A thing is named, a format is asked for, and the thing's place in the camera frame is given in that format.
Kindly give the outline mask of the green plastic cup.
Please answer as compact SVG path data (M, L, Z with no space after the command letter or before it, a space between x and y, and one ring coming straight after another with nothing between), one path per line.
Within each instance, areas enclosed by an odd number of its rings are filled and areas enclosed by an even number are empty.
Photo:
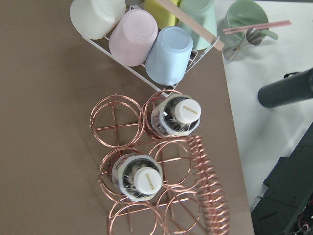
M213 0L181 0L179 7L206 30L217 37L215 2ZM208 48L210 43L179 20L179 26L190 34L193 39L193 50Z

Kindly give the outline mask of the tea bottle white cap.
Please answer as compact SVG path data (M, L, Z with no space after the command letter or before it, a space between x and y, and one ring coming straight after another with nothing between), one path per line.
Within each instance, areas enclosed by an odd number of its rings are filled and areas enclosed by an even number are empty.
M188 136L200 124L201 106L188 95L172 94L151 113L151 126L159 135Z

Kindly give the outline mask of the blue plastic cup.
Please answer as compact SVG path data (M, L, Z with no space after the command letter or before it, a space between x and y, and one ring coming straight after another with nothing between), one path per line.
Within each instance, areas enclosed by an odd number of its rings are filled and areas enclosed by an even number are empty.
M192 48L193 40L183 28L162 29L146 60L146 73L161 85L179 83L186 72Z

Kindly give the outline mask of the pink plastic cup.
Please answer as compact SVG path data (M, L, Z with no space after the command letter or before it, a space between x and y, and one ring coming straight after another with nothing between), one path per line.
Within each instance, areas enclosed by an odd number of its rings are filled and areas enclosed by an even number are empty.
M109 50L120 64L139 66L147 59L157 32L157 22L150 13L132 9L122 17L110 35Z

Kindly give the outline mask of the pink chopsticks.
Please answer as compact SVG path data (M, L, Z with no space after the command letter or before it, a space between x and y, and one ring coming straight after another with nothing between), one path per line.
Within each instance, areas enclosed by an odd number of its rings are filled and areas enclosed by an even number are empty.
M251 28L261 30L261 29L269 29L272 27L281 27L281 26L288 26L288 25L291 25L291 21L286 20L286 21L278 21L278 22L271 22L271 23L245 25L245 26L235 27L235 28L227 28L227 29L223 29L223 32L226 35L228 35L228 34L235 34L235 33L239 33L239 32L245 32Z

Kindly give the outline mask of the black electronics box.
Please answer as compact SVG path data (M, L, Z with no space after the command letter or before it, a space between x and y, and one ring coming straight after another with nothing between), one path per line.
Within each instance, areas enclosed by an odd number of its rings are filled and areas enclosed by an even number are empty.
M268 187L251 213L257 235L313 231L313 136L303 137L264 180Z

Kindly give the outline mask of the copper wire bottle basket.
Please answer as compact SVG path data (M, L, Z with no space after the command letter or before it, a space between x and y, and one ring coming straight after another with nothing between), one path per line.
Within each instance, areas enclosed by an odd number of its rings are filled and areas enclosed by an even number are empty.
M109 235L227 235L229 214L218 175L194 133L201 109L175 90L143 105L114 94L90 115L109 152L98 181L107 197Z

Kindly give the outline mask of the cream plastic cup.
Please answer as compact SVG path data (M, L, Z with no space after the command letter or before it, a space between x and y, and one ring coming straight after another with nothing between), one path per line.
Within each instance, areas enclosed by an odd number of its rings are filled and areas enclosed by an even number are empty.
M88 39L105 37L126 11L123 0L74 0L70 19L75 29Z

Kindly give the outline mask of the yellow plastic cup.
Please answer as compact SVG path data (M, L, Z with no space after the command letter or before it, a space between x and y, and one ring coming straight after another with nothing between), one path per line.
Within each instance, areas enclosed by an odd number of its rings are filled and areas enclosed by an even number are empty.
M145 0L144 10L149 12L154 17L159 29L163 29L168 26L175 26L178 23L176 16L162 7L155 0Z

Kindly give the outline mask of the green utensil cup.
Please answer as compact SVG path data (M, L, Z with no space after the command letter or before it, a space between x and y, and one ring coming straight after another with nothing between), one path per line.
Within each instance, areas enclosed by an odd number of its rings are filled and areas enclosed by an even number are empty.
M237 0L230 5L225 15L221 30L263 23L268 23L268 17L260 5L252 0ZM262 40L267 36L275 40L278 39L278 35L268 29L262 29L259 31L261 32ZM247 31L226 35L223 31L221 31L221 39L225 43L223 55L226 60L233 61L239 52L246 49L244 48L240 51L233 51L233 49L243 39L246 32Z

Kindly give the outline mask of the metal spoon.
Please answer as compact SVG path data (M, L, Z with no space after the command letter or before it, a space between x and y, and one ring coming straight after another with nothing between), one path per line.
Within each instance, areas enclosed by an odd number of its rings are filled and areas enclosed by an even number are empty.
M258 46L262 42L262 35L256 28L250 28L240 43L233 49L233 51L240 51L246 47Z

